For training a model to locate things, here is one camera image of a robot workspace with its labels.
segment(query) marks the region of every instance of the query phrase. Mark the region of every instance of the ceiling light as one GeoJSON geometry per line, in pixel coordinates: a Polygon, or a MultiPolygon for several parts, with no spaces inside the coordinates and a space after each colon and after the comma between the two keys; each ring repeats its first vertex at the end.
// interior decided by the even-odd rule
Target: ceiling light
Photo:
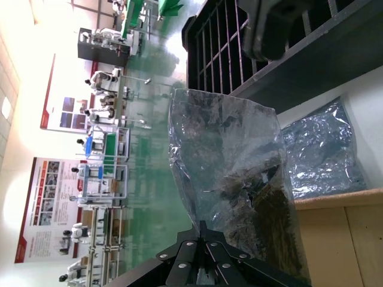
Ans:
{"type": "Polygon", "coordinates": [[[4,118],[7,119],[10,116],[10,112],[11,103],[7,97],[4,97],[4,100],[2,101],[1,113],[4,116],[4,118]]]}

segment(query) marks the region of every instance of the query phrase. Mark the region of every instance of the green floor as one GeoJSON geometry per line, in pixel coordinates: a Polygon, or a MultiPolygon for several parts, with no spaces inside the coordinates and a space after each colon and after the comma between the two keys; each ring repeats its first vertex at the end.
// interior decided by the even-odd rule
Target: green floor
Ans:
{"type": "Polygon", "coordinates": [[[154,257],[175,243],[177,232],[190,229],[192,222],[182,205],[169,167],[168,105],[174,87],[186,87],[186,52],[181,30],[204,0],[182,0],[178,17],[152,18],[150,40],[144,40],[140,57],[129,60],[126,75],[135,97],[127,106],[127,117],[145,120],[132,123],[129,183],[125,222],[124,269],[154,257]]]}

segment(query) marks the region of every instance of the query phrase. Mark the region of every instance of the display board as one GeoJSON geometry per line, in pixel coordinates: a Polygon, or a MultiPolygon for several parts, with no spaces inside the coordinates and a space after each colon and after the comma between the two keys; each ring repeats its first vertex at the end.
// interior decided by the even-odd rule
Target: display board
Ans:
{"type": "Polygon", "coordinates": [[[84,80],[97,71],[98,63],[57,53],[45,95],[40,128],[85,133],[84,110],[94,107],[95,97],[84,80]]]}
{"type": "Polygon", "coordinates": [[[77,257],[77,244],[63,235],[81,221],[81,209],[70,196],[82,190],[71,168],[78,160],[34,158],[15,263],[77,257]]]}

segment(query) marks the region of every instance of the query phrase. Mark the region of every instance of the clear plastic bag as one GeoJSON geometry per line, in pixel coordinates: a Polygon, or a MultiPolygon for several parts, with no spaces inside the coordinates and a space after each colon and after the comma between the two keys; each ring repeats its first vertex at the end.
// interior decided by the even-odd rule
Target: clear plastic bag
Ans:
{"type": "Polygon", "coordinates": [[[275,111],[223,94],[178,89],[169,138],[172,171],[191,220],[205,220],[229,244],[307,281],[275,111]]]}
{"type": "Polygon", "coordinates": [[[340,98],[282,130],[296,199],[366,189],[340,98]]]}

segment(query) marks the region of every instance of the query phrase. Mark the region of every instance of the black plastic crate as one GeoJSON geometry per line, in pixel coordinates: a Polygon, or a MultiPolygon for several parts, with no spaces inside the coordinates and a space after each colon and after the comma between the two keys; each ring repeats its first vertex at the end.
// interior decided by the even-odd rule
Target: black plastic crate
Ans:
{"type": "Polygon", "coordinates": [[[231,94],[286,111],[383,65],[382,0],[317,0],[274,62],[242,51],[247,13],[209,0],[183,29],[188,88],[231,94]]]}

